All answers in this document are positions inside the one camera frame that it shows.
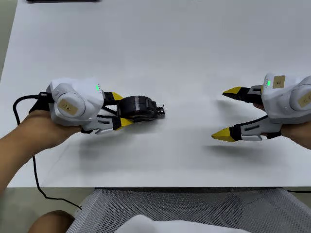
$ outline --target table surface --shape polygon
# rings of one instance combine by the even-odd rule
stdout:
[[[309,1],[18,2],[0,84],[1,135],[13,102],[52,79],[96,77],[104,91],[147,95],[166,118],[76,134],[40,153],[43,187],[311,186],[311,153],[286,138],[226,143],[211,134],[264,112],[229,100],[267,72],[310,75]],[[19,104],[23,119],[33,101]],[[9,187],[34,187],[32,161]]]

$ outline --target human hand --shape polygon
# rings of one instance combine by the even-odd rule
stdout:
[[[52,121],[50,112],[36,110],[31,112],[13,133],[18,133],[20,138],[27,140],[30,153],[35,155],[42,150],[58,146],[80,130],[80,126],[57,125]]]
[[[254,106],[264,111],[263,105],[254,103]],[[311,122],[283,125],[281,128],[281,134],[295,143],[311,150]]]

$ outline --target floor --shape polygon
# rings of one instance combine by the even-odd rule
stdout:
[[[0,77],[9,42],[17,0],[0,0]],[[307,190],[311,187],[291,187],[290,190]],[[81,201],[93,192],[92,188],[45,188],[52,197],[62,197],[74,203]],[[302,202],[311,207],[311,194],[295,194]],[[45,200],[35,188],[8,188],[0,197],[0,232],[24,233],[41,215],[64,210],[71,214],[75,208],[62,201]]]

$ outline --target white plastic casing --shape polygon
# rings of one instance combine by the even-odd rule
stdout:
[[[274,85],[275,74],[268,73],[262,88],[262,102],[267,115],[274,123],[302,123],[304,116],[311,114],[311,104],[298,107],[299,100],[311,91],[311,76],[296,77],[285,75],[282,88]]]
[[[51,110],[54,122],[70,126],[87,124],[96,118],[104,97],[94,78],[53,80],[47,89],[55,101]]]

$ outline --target forearm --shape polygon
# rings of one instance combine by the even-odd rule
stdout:
[[[0,194],[17,171],[36,153],[19,128],[0,139]]]

